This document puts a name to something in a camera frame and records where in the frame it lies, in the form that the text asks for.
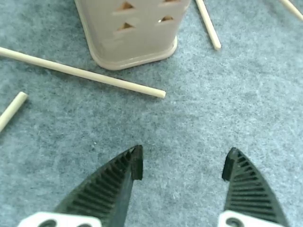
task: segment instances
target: wooden stick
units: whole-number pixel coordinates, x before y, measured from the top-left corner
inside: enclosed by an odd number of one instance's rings
[[[11,118],[15,115],[18,109],[22,106],[22,104],[27,99],[28,95],[24,92],[19,92],[19,94],[14,98],[14,100],[10,103],[10,105],[6,108],[3,114],[0,116],[0,132],[5,128],[5,126],[9,123]]]
[[[286,6],[293,14],[295,14],[300,20],[303,20],[302,13],[289,1],[289,0],[280,0],[283,5]]]
[[[220,43],[218,35],[214,29],[214,25],[209,17],[206,6],[205,6],[203,0],[196,0],[196,3],[200,10],[200,13],[201,13],[202,19],[204,21],[204,24],[206,26],[206,29],[208,31],[209,37],[212,40],[213,46],[218,51],[221,49],[221,43]]]
[[[164,98],[165,95],[166,95],[166,92],[162,91],[162,90],[158,90],[158,89],[155,89],[155,88],[146,87],[146,86],[143,86],[143,85],[127,82],[127,81],[124,81],[124,80],[121,80],[121,79],[116,79],[116,78],[104,76],[104,75],[97,74],[97,73],[94,73],[94,72],[81,70],[81,69],[74,68],[74,67],[71,67],[71,66],[59,64],[59,63],[56,63],[56,62],[53,62],[53,61],[48,61],[48,60],[44,60],[44,59],[41,59],[41,58],[36,58],[36,57],[29,56],[29,55],[26,55],[26,54],[23,54],[23,53],[8,50],[8,49],[2,48],[2,47],[0,47],[0,56],[4,56],[4,57],[7,57],[7,58],[12,58],[12,59],[15,59],[15,60],[18,60],[18,61],[24,61],[24,62],[29,63],[29,64],[33,64],[33,65],[48,68],[48,69],[51,69],[51,70],[67,73],[67,74],[70,74],[70,75],[74,75],[76,77],[90,79],[90,80],[93,80],[93,81],[113,85],[113,86],[116,86],[116,87],[128,89],[128,90],[131,90],[131,91],[136,91],[136,92],[140,92],[140,93],[144,93],[144,94],[159,97],[159,98]]]

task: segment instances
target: blue-gray carpet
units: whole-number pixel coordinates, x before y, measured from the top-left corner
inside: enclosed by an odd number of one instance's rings
[[[303,11],[303,1],[296,0]],[[167,91],[162,100],[0,58],[0,226],[52,211],[86,176],[144,147],[125,226],[216,226],[225,156],[241,149],[303,223],[303,23],[278,0],[205,1],[216,52],[191,3],[167,60],[110,72],[92,60],[73,0],[1,0],[0,46]]]

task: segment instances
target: gray carpet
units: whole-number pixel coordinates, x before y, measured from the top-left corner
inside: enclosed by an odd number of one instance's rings
[[[0,226],[51,211],[95,169],[144,147],[126,227],[215,227],[241,149],[303,223],[303,23],[278,0],[192,2],[167,60],[110,72],[92,60],[73,0],[1,0],[0,46],[167,91],[157,99],[0,58],[0,111],[29,100],[0,135]],[[303,11],[303,1],[296,0]]]

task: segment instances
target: screw hole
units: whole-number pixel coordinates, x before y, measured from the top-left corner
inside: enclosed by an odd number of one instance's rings
[[[158,20],[158,23],[164,22],[164,21],[168,21],[168,20],[173,20],[174,18],[172,18],[171,16],[165,16],[163,17],[161,20]]]
[[[89,224],[83,224],[83,225],[79,225],[78,227],[91,227],[91,225],[89,225]]]
[[[229,218],[226,220],[226,224],[231,227],[244,227],[243,223],[236,218]]]
[[[55,220],[47,220],[39,225],[39,227],[56,227],[57,222]]]
[[[132,4],[128,3],[127,1],[123,2],[122,5],[117,9],[117,11],[127,10],[127,9],[134,9]]]

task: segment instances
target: triangular hole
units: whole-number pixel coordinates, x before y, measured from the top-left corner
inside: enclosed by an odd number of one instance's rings
[[[164,21],[168,21],[168,20],[173,20],[174,18],[172,18],[171,16],[165,16],[162,18],[162,20],[159,20],[158,22],[161,23],[161,22],[164,22]]]
[[[118,28],[118,31],[124,30],[124,29],[128,29],[128,28],[132,28],[134,26],[128,24],[128,23],[124,23],[121,27]]]
[[[134,9],[132,4],[128,3],[127,1],[123,2],[122,5],[117,9],[117,11],[127,10],[127,9]]]

